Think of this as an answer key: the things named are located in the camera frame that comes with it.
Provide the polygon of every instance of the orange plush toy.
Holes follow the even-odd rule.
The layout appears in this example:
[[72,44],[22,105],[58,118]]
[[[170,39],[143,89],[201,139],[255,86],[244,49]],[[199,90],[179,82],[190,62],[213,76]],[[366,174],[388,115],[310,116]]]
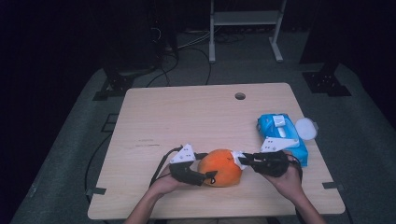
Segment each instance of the orange plush toy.
[[198,164],[198,172],[205,174],[218,171],[215,180],[207,179],[204,183],[212,187],[230,187],[239,183],[241,168],[233,160],[230,149],[216,149],[208,153]]

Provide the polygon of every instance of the black cable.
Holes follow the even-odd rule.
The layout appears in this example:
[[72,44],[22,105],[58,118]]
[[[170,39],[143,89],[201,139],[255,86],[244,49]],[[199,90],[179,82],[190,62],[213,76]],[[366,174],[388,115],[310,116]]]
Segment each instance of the black cable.
[[158,174],[160,173],[161,169],[163,168],[163,164],[166,162],[166,159],[168,158],[168,156],[169,156],[172,152],[180,151],[182,148],[183,148],[183,146],[181,146],[181,147],[175,147],[175,148],[173,148],[172,150],[168,151],[168,153],[166,153],[166,154],[163,156],[163,159],[160,161],[160,164],[158,164],[157,170],[155,171],[154,175],[153,175],[152,178],[151,178],[151,181],[149,182],[149,185],[150,185],[150,186],[158,179],[157,176],[158,176]]
[[[113,133],[109,134],[96,148],[96,150],[93,152],[91,155],[90,161],[88,162],[87,168],[85,170],[85,175],[84,175],[84,189],[85,192],[88,190],[88,172],[90,171],[91,163],[93,161],[93,158],[95,157],[96,153],[99,151],[99,149],[102,147],[102,145],[105,143],[105,141],[112,135]],[[86,194],[85,197],[87,198],[88,203],[91,203],[90,197]]]
[[175,65],[174,65],[172,68],[170,68],[169,70],[167,70],[167,71],[163,70],[163,67],[161,66],[161,69],[163,70],[163,72],[162,72],[161,74],[159,74],[158,76],[156,76],[155,78],[153,78],[153,79],[146,85],[146,88],[148,88],[149,85],[151,85],[151,83],[152,83],[153,81],[155,81],[155,79],[157,79],[158,77],[161,77],[161,76],[166,76],[167,85],[170,85],[170,84],[169,84],[169,81],[170,81],[170,80],[169,80],[169,77],[167,76],[167,73],[170,72],[170,71],[172,71],[172,70],[174,70],[174,69],[177,67],[177,65],[178,65],[178,59],[177,59],[177,57],[175,57],[174,55],[171,55],[171,54],[169,54],[169,55],[167,55],[167,56],[171,56],[171,57],[173,57],[173,58],[176,59]]
[[216,35],[215,37],[215,41],[217,44],[221,44],[221,45],[231,45],[233,43],[242,41],[245,39],[245,35],[244,34],[240,34],[242,37],[239,38],[237,35],[229,35],[229,34],[224,34],[221,33],[219,35]]
[[352,215],[350,215],[349,209],[347,208],[347,205],[345,203],[344,206],[346,207],[346,214],[347,214],[347,218],[349,219],[349,223],[353,224]]
[[204,53],[204,51],[201,50],[201,49],[196,49],[196,48],[182,48],[182,49],[180,49],[180,50],[185,50],[185,49],[198,50],[198,51],[200,51],[201,53],[203,53],[204,56],[206,57],[207,63],[209,64],[209,73],[208,73],[208,75],[207,75],[207,79],[206,79],[206,82],[205,82],[205,85],[207,85],[208,82],[209,82],[209,79],[210,79],[210,75],[211,75],[211,73],[212,73],[212,64],[211,64],[210,61],[209,61],[209,57],[208,57],[208,56],[206,55],[206,53]]
[[155,181],[157,181],[157,180],[159,180],[159,179],[161,179],[161,178],[163,178],[163,177],[166,177],[167,175],[162,175],[162,176],[160,176],[160,177],[158,177]]
[[115,53],[117,55],[117,57],[120,58],[120,60],[123,60],[123,58],[119,55],[119,53],[114,49],[114,47],[107,40],[107,38],[105,37],[105,34],[103,33],[103,30],[99,27],[99,24],[97,23],[96,18],[94,17],[94,15],[92,13],[92,9],[91,9],[91,5],[90,5],[89,1],[90,0],[85,0],[84,2],[85,2],[85,5],[89,11],[89,14],[92,18],[92,21],[93,21],[94,26],[96,27],[98,33],[100,34],[102,39],[105,41],[106,45],[111,49],[111,51],[113,51],[113,53]]

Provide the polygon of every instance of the wooden table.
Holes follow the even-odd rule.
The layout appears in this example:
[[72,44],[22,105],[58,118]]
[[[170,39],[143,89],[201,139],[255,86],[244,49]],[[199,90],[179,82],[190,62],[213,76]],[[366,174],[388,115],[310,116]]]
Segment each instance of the wooden table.
[[[246,98],[236,99],[237,93],[245,94]],[[287,113],[293,121],[304,117],[286,83],[129,90],[96,186],[106,189],[106,193],[93,195],[88,216],[127,218],[147,190],[163,155],[174,147],[190,143],[197,153],[217,148],[259,152],[262,138],[256,130],[257,118],[267,113]],[[305,143],[309,159],[303,169],[303,188],[307,197],[321,214],[343,213],[345,207],[338,190],[322,186],[332,182],[332,177],[316,142]],[[190,186],[165,195],[151,217],[293,214],[294,206],[248,167],[237,186]]]

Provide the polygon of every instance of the metal stand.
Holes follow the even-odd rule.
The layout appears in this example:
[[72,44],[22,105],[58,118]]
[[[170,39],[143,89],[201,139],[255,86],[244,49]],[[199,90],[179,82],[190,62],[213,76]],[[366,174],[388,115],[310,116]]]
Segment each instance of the metal stand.
[[319,72],[304,72],[309,89],[313,93],[327,93],[329,96],[350,96],[347,87],[342,86],[334,75],[338,64],[337,60],[330,59]]
[[280,10],[272,11],[231,11],[215,12],[214,0],[210,2],[210,40],[209,40],[209,61],[216,61],[215,54],[215,26],[218,25],[264,25],[274,24],[276,26],[274,36],[269,38],[271,48],[275,54],[278,63],[283,62],[277,46],[277,37],[280,25],[283,20],[287,0],[282,1]]
[[125,96],[125,93],[132,88],[135,78],[154,71],[155,67],[153,66],[144,71],[134,71],[134,73],[129,71],[132,74],[128,76],[123,76],[114,66],[110,66],[107,63],[103,69],[107,79],[102,89],[94,95],[94,101],[105,101],[108,97]]

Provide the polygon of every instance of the white lid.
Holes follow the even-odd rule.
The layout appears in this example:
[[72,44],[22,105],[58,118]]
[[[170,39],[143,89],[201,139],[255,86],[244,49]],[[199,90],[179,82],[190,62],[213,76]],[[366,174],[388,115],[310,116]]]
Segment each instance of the white lid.
[[294,127],[296,128],[298,135],[304,140],[314,139],[318,134],[314,122],[308,118],[297,120]]

